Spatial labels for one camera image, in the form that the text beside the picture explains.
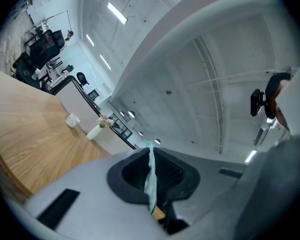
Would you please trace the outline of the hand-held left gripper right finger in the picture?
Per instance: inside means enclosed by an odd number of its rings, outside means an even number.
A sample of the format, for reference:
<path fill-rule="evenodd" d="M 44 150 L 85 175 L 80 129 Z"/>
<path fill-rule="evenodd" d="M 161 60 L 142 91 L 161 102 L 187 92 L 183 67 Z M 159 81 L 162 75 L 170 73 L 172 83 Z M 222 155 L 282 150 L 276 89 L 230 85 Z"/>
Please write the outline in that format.
<path fill-rule="evenodd" d="M 213 209 L 245 166 L 155 148 L 158 207 L 165 213 L 161 240 L 230 239 L 229 216 Z"/>

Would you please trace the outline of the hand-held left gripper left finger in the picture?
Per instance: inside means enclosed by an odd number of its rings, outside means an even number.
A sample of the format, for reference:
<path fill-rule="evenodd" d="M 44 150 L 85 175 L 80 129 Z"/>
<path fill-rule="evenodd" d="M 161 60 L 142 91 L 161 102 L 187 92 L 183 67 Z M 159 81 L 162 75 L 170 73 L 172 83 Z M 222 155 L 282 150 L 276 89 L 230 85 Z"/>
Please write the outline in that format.
<path fill-rule="evenodd" d="M 55 231 L 74 240 L 162 240 L 168 233 L 150 215 L 147 205 L 117 197 L 107 183 L 108 170 L 137 153 L 122 152 L 85 162 L 62 175 L 26 201 L 25 210 L 37 218 L 65 189 L 79 192 Z"/>

